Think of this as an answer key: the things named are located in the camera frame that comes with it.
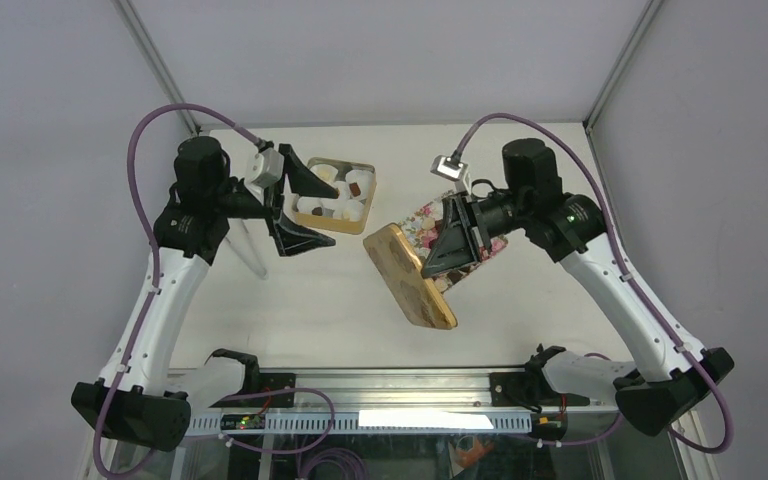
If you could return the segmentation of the silver metal tongs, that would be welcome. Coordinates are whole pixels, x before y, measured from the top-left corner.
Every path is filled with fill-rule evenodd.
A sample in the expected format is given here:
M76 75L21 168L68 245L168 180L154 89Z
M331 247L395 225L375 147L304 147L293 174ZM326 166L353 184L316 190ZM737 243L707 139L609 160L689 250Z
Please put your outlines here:
M230 230L224 243L256 278L262 281L268 279L265 262L243 220L232 219L230 221Z

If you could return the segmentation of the silver tin lid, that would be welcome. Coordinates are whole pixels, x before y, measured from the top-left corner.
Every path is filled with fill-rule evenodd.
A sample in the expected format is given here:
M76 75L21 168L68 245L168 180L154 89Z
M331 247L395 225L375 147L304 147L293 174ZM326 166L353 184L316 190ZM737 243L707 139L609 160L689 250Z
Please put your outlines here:
M421 275L421 259L397 224L385 225L362 244L409 323L436 330L457 327L443 294L432 279Z

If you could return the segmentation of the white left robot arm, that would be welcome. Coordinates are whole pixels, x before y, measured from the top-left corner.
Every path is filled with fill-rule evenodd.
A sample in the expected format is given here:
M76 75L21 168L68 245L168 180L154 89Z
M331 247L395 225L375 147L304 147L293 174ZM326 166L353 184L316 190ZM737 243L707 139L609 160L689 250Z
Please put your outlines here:
M254 403L262 391L258 359L218 349L170 383L171 356L191 302L234 219L260 219L283 257L331 247L334 240L294 223L284 195L334 199L337 190L307 168L288 144L261 142L243 178L210 136L182 142L170 198L151 228L143 288L119 344L97 380L78 383L71 403L103 438L174 450L192 417L225 398Z

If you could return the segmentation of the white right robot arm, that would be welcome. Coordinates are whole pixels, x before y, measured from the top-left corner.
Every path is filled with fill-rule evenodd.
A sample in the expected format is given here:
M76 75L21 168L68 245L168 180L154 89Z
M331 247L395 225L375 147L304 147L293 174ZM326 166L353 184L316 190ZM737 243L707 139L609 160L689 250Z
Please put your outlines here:
M497 237L523 231L591 296L631 354L609 362L552 346L525 364L523 400L548 405L578 395L616 406L640 433L656 436L712 393L734 366L659 303L610 234L599 206L564 190L554 151L535 138L501 151L506 185L483 198L446 196L438 237L423 261L430 278L483 261Z

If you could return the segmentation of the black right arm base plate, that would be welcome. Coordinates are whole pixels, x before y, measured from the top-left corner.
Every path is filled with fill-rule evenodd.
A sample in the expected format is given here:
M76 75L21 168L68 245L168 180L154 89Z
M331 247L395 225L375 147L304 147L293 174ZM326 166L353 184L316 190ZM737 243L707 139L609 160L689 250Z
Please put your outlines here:
M525 371L491 372L488 379L494 407L519 406L536 411L538 408L561 407L563 401L568 407L590 405L587 397L557 393L536 374Z

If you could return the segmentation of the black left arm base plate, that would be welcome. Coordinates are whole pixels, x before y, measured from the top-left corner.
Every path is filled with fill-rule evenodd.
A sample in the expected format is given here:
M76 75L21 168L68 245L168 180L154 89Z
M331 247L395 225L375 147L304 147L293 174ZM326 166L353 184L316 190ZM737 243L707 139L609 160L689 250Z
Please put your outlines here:
M257 385L246 381L244 388L238 392L238 395L251 393L278 392L296 386L297 375L288 372L261 372L259 374ZM270 397L243 400L220 400L212 405L212 408L243 408L243 409L261 409L272 408L292 408L295 406L295 394L280 394Z

